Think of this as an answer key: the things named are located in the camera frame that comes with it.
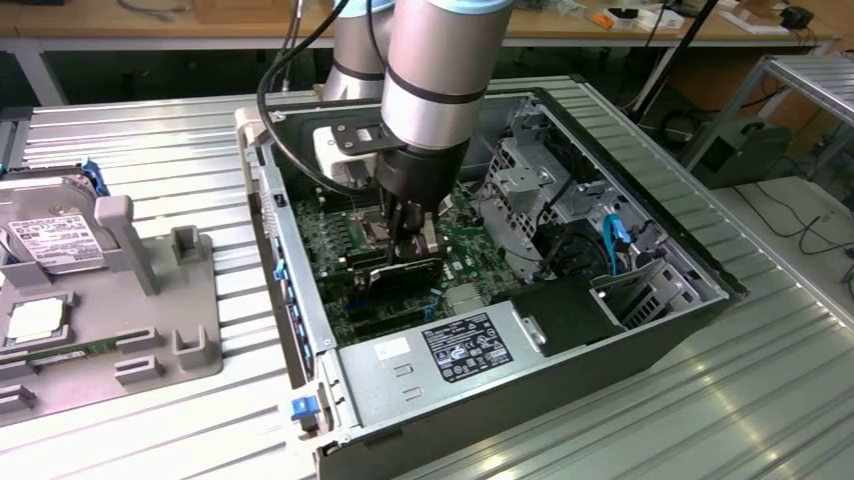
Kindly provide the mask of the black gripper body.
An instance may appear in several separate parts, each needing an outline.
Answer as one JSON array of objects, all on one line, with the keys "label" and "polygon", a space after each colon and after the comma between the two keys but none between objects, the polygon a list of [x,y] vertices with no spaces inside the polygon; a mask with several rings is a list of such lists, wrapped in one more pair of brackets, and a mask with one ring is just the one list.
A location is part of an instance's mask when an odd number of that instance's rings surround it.
[{"label": "black gripper body", "polygon": [[452,191],[468,144],[464,141],[440,150],[408,146],[380,153],[377,182],[398,203],[414,203],[426,212],[438,211],[440,201]]}]

